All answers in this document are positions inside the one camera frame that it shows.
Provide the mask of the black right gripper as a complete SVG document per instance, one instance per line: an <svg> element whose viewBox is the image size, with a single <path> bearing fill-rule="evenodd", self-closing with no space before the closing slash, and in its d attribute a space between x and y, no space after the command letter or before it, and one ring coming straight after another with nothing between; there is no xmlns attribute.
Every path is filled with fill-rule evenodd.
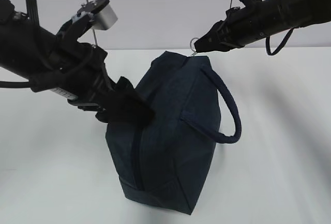
<svg viewBox="0 0 331 224"><path fill-rule="evenodd" d="M194 43L197 53L229 52L259 40L255 7L233 7L225 13L225 20Z"/></svg>

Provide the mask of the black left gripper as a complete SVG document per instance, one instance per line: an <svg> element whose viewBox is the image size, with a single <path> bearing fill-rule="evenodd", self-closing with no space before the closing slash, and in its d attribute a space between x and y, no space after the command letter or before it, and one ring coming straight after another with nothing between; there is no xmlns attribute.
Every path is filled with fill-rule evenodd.
<svg viewBox="0 0 331 224"><path fill-rule="evenodd" d="M58 83L51 91L72 106L97 112L100 122L149 124L155 112L127 78L120 77L115 83L108 77L104 64L107 54L89 43L59 45L51 53Z"/></svg>

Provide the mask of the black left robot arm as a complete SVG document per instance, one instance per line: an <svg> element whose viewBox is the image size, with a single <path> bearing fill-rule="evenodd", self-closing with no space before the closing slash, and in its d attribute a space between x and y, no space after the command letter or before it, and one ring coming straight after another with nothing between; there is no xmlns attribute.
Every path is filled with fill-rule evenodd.
<svg viewBox="0 0 331 224"><path fill-rule="evenodd" d="M26 12L1 0L1 67L22 82L1 82L1 88L52 91L101 122L148 124L153 110L124 77L112 81L104 63L107 52L79 42L88 30L106 31L117 21L109 0L95 0L81 8L56 34L42 28L36 0L26 0Z"/></svg>

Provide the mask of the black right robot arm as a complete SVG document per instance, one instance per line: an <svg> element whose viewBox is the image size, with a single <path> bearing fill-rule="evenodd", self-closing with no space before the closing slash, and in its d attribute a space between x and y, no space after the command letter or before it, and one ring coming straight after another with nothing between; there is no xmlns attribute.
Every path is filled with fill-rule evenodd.
<svg viewBox="0 0 331 224"><path fill-rule="evenodd" d="M244 8L232 7L226 19L194 43L197 53L240 49L265 39L268 55L276 55L293 31L330 22L330 0L239 0Z"/></svg>

